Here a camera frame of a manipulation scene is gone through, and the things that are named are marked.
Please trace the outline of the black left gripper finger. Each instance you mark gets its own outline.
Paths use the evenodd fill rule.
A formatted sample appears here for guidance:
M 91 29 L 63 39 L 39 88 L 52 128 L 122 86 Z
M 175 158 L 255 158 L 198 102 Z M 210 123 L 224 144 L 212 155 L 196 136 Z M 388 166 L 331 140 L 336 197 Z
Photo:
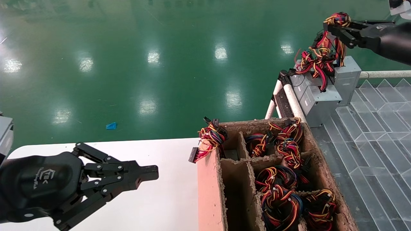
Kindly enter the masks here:
M 120 161 L 85 143 L 77 143 L 73 155 L 84 157 L 92 163 L 84 166 L 88 176 L 109 176 L 116 174 L 132 174 L 133 176 L 159 176 L 158 166 L 140 166 L 135 160 Z

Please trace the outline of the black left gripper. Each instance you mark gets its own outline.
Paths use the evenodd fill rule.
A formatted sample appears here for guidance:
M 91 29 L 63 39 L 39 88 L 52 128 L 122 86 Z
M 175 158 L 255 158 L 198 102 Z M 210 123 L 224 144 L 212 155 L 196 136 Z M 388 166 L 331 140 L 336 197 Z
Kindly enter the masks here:
M 120 193 L 159 177 L 158 173 L 125 173 L 79 185 L 83 166 L 70 152 L 6 160 L 1 166 L 1 223 L 52 216 L 55 227 L 69 231 Z

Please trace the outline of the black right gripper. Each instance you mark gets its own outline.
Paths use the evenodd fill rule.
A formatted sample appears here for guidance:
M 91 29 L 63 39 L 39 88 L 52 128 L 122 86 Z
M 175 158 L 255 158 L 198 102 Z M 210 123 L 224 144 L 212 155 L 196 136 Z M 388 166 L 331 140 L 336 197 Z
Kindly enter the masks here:
M 330 20 L 327 32 L 334 38 L 335 47 L 366 48 L 381 57 L 407 64 L 407 22 L 396 25 L 395 21 L 385 20 Z

